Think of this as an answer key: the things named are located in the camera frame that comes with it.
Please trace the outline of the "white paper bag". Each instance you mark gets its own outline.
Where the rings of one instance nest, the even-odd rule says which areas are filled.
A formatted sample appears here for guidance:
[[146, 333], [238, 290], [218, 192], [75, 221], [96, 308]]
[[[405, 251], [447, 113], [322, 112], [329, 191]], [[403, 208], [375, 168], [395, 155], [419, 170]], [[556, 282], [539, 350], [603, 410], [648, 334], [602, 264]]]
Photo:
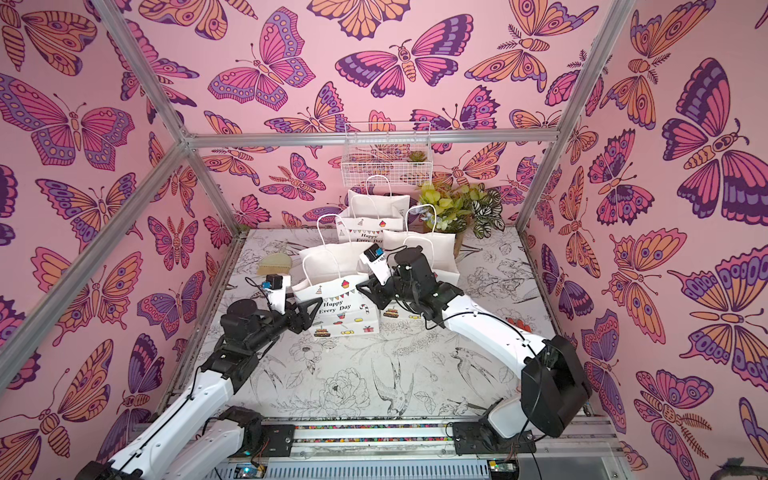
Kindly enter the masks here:
[[[368, 192], [368, 186], [381, 182], [387, 187], [387, 195]], [[363, 192], [349, 190], [347, 200], [347, 208], [334, 217], [340, 242], [381, 242], [385, 231], [405, 229], [411, 197], [396, 195], [386, 176], [369, 176]]]
[[412, 281], [414, 301], [406, 305], [397, 302], [406, 310], [441, 324], [447, 304], [457, 294], [460, 277], [453, 251], [454, 235], [385, 231], [383, 247], [392, 276]]
[[299, 252], [304, 279], [292, 286], [300, 302], [320, 299], [311, 334], [327, 340], [360, 337], [379, 331], [379, 309], [357, 285], [368, 280], [361, 256], [372, 242], [323, 243]]

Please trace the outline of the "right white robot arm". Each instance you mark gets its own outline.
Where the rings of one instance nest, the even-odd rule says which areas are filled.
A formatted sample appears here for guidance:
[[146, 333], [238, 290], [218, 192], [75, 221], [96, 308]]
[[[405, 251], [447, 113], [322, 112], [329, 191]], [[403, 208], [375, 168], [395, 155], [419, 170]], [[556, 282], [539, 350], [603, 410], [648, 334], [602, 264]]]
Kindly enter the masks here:
[[359, 255], [371, 271], [357, 290], [380, 309], [397, 301], [427, 322], [460, 334], [495, 356], [520, 380], [520, 394], [489, 407], [479, 424], [499, 439], [529, 428], [558, 438], [592, 395], [592, 388], [569, 340], [550, 339], [515, 327], [483, 308], [458, 286], [439, 281], [422, 248], [388, 253], [373, 244]]

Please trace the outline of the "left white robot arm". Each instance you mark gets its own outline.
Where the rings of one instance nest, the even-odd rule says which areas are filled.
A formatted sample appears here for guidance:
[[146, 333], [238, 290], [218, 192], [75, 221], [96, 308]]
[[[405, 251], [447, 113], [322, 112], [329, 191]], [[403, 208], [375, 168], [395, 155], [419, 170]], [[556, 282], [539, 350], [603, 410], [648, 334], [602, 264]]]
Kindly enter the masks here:
[[312, 326], [323, 299], [260, 309], [251, 299], [222, 315], [223, 335], [184, 393], [147, 429], [105, 462], [91, 461], [78, 479], [201, 479], [227, 457], [262, 448], [262, 416], [226, 407], [280, 336]]

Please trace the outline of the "green potted plant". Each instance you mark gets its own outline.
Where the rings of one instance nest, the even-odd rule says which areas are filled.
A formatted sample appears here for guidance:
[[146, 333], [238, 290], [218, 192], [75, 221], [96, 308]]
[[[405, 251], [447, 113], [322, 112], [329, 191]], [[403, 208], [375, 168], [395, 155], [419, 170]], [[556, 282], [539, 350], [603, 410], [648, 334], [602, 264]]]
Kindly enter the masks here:
[[484, 239], [506, 228], [500, 193], [483, 183], [455, 188], [427, 183], [420, 188], [419, 204], [423, 205], [420, 217], [428, 231], [454, 235], [454, 257], [459, 255], [467, 232]]

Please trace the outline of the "small succulent in basket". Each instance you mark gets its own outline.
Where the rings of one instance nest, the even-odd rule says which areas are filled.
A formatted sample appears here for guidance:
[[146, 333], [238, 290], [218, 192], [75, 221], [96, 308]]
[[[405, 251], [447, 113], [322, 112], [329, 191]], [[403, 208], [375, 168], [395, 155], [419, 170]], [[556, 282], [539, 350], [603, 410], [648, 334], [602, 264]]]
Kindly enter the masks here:
[[424, 151], [413, 151], [408, 155], [408, 160], [412, 163], [423, 163], [428, 160], [428, 156]]

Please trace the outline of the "red rubber glove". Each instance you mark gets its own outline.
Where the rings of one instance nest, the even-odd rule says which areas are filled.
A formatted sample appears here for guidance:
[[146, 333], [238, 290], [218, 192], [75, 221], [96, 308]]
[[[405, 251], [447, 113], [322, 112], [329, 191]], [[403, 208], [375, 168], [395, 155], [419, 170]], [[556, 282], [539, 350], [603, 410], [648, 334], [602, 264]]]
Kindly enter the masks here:
[[505, 318], [506, 322], [510, 325], [524, 330], [529, 333], [534, 333], [534, 329], [532, 328], [533, 324], [530, 322], [528, 317], [520, 317], [520, 316], [507, 316]]

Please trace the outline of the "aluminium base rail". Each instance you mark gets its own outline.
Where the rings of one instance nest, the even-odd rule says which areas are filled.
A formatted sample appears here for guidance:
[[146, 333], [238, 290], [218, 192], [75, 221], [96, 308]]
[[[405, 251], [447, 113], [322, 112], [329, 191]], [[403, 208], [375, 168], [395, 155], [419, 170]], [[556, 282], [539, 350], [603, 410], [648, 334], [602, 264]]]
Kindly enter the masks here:
[[469, 418], [210, 420], [199, 435], [143, 433], [110, 462], [141, 479], [631, 479], [616, 435], [580, 418], [495, 443]]

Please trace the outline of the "aluminium frame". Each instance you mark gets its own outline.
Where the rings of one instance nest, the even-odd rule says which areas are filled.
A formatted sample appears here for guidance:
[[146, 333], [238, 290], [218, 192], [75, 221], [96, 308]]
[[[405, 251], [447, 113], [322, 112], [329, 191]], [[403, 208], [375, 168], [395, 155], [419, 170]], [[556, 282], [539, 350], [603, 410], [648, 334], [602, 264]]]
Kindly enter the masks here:
[[96, 269], [101, 266], [125, 237], [128, 229], [136, 222], [140, 214], [149, 206], [156, 191], [165, 179], [182, 162], [188, 161], [197, 173], [217, 213], [230, 230], [237, 225], [224, 196], [210, 177], [198, 150], [208, 147], [226, 146], [346, 146], [352, 141], [363, 144], [414, 143], [430, 139], [434, 142], [480, 143], [491, 140], [517, 141], [542, 140], [558, 149], [565, 144], [566, 135], [576, 121], [581, 107], [585, 104], [597, 76], [601, 73], [620, 36], [624, 22], [630, 17], [635, 4], [632, 1], [613, 1], [610, 4], [604, 23], [591, 43], [586, 66], [578, 79], [577, 86], [570, 97], [560, 123], [549, 129], [495, 129], [474, 131], [435, 131], [426, 134], [412, 129], [396, 132], [359, 132], [346, 133], [308, 133], [308, 134], [266, 134], [246, 133], [235, 135], [196, 135], [189, 133], [172, 108], [170, 101], [161, 91], [148, 62], [140, 52], [137, 42], [129, 31], [125, 18], [111, 1], [97, 1], [94, 4], [107, 31], [117, 41], [118, 47], [135, 68], [139, 83], [144, 87], [158, 113], [169, 130], [175, 143], [160, 164], [139, 185], [137, 191], [126, 201], [116, 216], [104, 227], [93, 243], [85, 250], [82, 257], [76, 259], [62, 280], [54, 285], [43, 299], [28, 313], [25, 322], [16, 334], [6, 341], [1, 349], [1, 385], [8, 386], [29, 357], [43, 342], [54, 327], [65, 308], [75, 298]]

